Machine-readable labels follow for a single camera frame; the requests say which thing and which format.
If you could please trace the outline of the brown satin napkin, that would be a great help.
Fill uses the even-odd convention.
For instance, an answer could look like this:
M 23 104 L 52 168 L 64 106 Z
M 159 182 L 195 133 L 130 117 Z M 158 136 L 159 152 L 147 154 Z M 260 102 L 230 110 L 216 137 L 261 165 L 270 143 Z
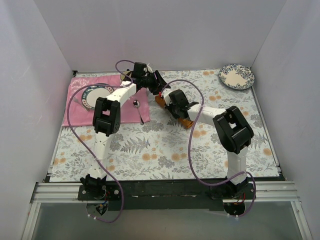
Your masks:
M 161 107 L 161 108 L 163 108 L 163 109 L 165 109 L 166 108 L 166 102 L 165 102 L 165 100 L 162 98 L 162 97 L 160 97 L 159 95 L 156 95 L 155 96 L 155 102 Z M 185 128 L 185 129 L 190 129 L 192 126 L 193 126 L 193 124 L 194 124 L 194 122 L 193 121 L 190 121 L 190 120 L 188 120 L 188 119 L 182 119 L 182 118 L 176 118 L 175 117 L 175 119 L 179 122 L 179 123 L 181 123 L 182 124 L 182 126 Z

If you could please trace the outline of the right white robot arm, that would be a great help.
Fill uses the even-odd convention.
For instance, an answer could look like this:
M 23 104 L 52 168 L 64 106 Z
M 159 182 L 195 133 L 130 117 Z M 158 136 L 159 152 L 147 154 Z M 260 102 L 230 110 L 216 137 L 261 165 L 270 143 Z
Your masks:
M 210 189 L 211 197 L 222 199 L 230 197 L 237 199 L 244 194 L 248 185 L 246 156 L 254 132 L 236 106 L 229 108 L 213 108 L 201 103 L 189 102 L 180 89 L 165 89 L 159 93 L 164 101 L 164 107 L 176 118 L 192 122 L 188 140 L 187 155 L 190 170 L 197 181 Z M 218 139 L 227 152 L 226 179 L 218 183 L 207 183 L 201 180 L 192 165 L 191 143 L 196 123 L 204 123 L 215 127 Z

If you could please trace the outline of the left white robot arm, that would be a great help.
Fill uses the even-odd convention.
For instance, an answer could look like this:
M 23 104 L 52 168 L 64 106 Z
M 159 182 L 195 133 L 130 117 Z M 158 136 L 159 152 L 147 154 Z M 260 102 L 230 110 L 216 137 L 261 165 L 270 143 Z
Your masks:
M 80 181 L 84 190 L 95 200 L 106 196 L 106 179 L 104 160 L 107 158 L 113 134 L 117 133 L 121 125 L 121 107 L 140 89 L 146 88 L 156 95 L 167 84 L 159 71 L 152 69 L 145 63 L 135 62 L 130 75 L 121 73 L 124 79 L 120 86 L 109 96 L 100 95 L 96 99 L 92 124 L 95 131 L 94 161 L 88 174 Z

